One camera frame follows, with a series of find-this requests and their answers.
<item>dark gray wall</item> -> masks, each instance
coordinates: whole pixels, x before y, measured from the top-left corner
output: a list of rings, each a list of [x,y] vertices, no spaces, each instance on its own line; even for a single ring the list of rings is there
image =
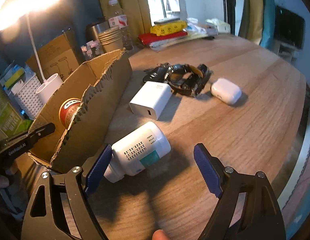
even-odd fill
[[[46,11],[31,13],[30,24],[36,47],[38,49],[47,44],[69,28],[75,31],[77,42],[82,46],[86,43],[86,25],[98,21],[102,16],[99,0],[61,0],[58,5]],[[32,54],[24,16],[16,26],[0,33],[0,73],[13,60],[19,65],[24,65]]]

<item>bottle cap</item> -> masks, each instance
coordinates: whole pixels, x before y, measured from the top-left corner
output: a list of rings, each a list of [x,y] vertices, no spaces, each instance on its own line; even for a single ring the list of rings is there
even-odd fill
[[[118,3],[117,0],[110,0],[110,1],[108,2],[109,5],[114,5],[114,4],[116,4],[116,3]]]
[[[107,169],[106,169],[106,171],[105,171],[105,173],[104,173],[104,176],[105,176],[105,178],[106,178],[107,180],[109,180],[109,181],[112,182],[112,183],[115,183],[115,182],[121,180],[121,179],[124,177],[123,174],[118,174],[118,173],[116,173],[116,172],[110,167],[110,165],[108,165],[108,167],[107,167]]]

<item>white plastic basket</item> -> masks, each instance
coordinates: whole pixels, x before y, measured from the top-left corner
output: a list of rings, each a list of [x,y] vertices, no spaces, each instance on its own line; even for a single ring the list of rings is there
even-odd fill
[[[19,106],[32,120],[35,120],[41,108],[44,106],[36,95],[36,90],[40,85],[41,83],[37,78],[37,75],[34,74],[15,95]]]

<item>blue gripper pad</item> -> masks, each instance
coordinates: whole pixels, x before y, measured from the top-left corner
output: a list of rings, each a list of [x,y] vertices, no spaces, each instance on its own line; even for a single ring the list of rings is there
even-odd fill
[[[194,147],[194,160],[199,168],[200,173],[202,173],[210,193],[213,193],[217,198],[220,198],[223,194],[223,191],[221,189],[219,175],[198,144]]]
[[[100,180],[104,176],[104,173],[112,158],[112,147],[108,144],[100,154],[96,163],[91,168],[90,173],[86,177],[85,193],[87,195],[94,193],[100,183]]]

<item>white usb charger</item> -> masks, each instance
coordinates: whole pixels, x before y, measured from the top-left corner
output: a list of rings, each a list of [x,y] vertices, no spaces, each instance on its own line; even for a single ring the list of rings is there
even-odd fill
[[[172,95],[165,83],[147,81],[129,102],[134,114],[157,120]]]

